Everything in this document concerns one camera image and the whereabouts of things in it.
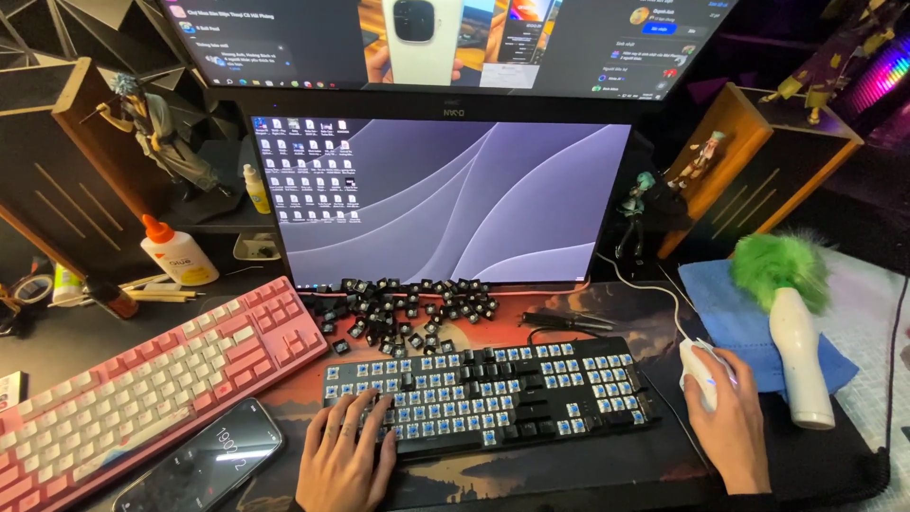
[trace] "white mouse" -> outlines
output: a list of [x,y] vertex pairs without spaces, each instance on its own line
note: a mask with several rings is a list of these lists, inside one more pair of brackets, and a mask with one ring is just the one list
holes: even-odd
[[689,374],[695,377],[695,381],[698,382],[698,385],[702,388],[702,405],[704,409],[709,413],[712,413],[714,409],[717,408],[717,388],[716,384],[711,377],[711,371],[708,370],[708,367],[702,363],[702,360],[698,358],[693,352],[693,347],[699,347],[704,349],[709,353],[714,359],[719,361],[727,371],[727,376],[730,377],[730,382],[733,383],[733,386],[738,385],[734,377],[733,369],[730,367],[727,362],[714,354],[714,347],[705,343],[701,338],[696,338],[695,341],[690,339],[685,339],[680,343],[680,359],[682,359],[682,375],[680,376],[680,387],[685,390],[685,375]]

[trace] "white phone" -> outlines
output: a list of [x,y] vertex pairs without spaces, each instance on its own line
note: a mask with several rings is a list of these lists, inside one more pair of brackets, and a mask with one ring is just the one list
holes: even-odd
[[449,86],[462,0],[382,0],[396,84]]

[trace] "computer monitor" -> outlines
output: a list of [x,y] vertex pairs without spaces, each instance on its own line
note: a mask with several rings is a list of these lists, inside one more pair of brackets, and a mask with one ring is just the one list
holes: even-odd
[[736,0],[161,0],[211,87],[661,100]]
[[250,121],[288,275],[301,290],[337,287],[348,277],[584,282],[631,130],[274,115]]

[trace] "anime figure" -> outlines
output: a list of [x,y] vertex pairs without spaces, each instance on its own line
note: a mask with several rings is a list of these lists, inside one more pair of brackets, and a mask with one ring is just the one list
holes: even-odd
[[685,189],[690,183],[696,181],[698,177],[708,169],[708,164],[711,163],[711,159],[714,158],[714,151],[724,137],[726,136],[722,132],[715,131],[711,134],[711,138],[701,146],[698,144],[691,145],[689,149],[698,149],[698,156],[689,162],[689,165],[685,166],[685,169],[682,170],[679,176],[668,183],[670,188]]
[[175,185],[184,188],[183,201],[195,198],[199,190],[217,189],[225,196],[234,195],[218,181],[212,166],[179,136],[170,107],[161,96],[147,94],[134,77],[124,73],[114,75],[110,86],[120,96],[122,118],[114,118],[107,103],[99,105],[97,112],[126,133],[136,130],[136,140],[146,156],[170,175]]
[[622,258],[622,249],[626,241],[632,235],[632,230],[638,231],[638,243],[635,244],[635,257],[641,258],[644,250],[644,226],[642,225],[642,213],[644,213],[644,201],[642,195],[654,186],[656,181],[650,172],[643,172],[638,175],[636,185],[629,190],[629,195],[620,204],[619,211],[626,219],[629,220],[629,228],[622,235],[620,244],[616,246],[616,259]]
[[777,87],[777,92],[763,97],[760,101],[767,103],[779,97],[787,99],[808,86],[805,95],[805,107],[811,108],[809,124],[820,122],[819,110],[827,105],[834,95],[837,83],[858,47],[866,56],[872,55],[879,46],[895,36],[894,26],[897,19],[906,9],[898,0],[865,0],[861,4],[853,2],[853,9],[847,20],[828,39],[814,55],[794,71]]

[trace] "hand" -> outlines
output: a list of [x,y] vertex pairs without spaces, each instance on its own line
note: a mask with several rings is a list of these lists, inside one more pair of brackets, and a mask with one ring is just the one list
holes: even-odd
[[[360,442],[354,442],[360,415],[376,393],[370,389],[356,399],[346,394],[334,406],[319,411],[310,422],[295,496],[307,512],[372,512],[386,495],[395,466],[395,435],[386,435],[382,442],[376,471],[373,440],[391,404],[390,395],[383,396],[373,407],[363,424]],[[323,426],[324,435],[320,433]]]
[[[392,77],[392,70],[390,69],[385,76],[382,75],[382,68],[389,62],[389,47],[383,46],[379,49],[372,57],[367,59],[367,80],[370,84],[394,84],[395,79]],[[461,78],[461,72],[459,69],[464,67],[464,63],[461,62],[460,58],[456,58],[452,62],[452,81],[458,80]]]
[[487,51],[483,56],[483,62],[500,61],[500,43],[502,42],[502,32],[506,27],[506,13],[499,13],[493,17],[490,22],[490,34],[487,36]]
[[728,495],[770,493],[762,409],[752,368],[734,353],[714,349],[736,373],[739,384],[734,388],[726,370],[710,354],[700,348],[693,352],[717,383],[717,408],[709,413],[702,406],[702,388],[695,378],[687,374],[684,380],[689,423],[704,453],[721,473]]

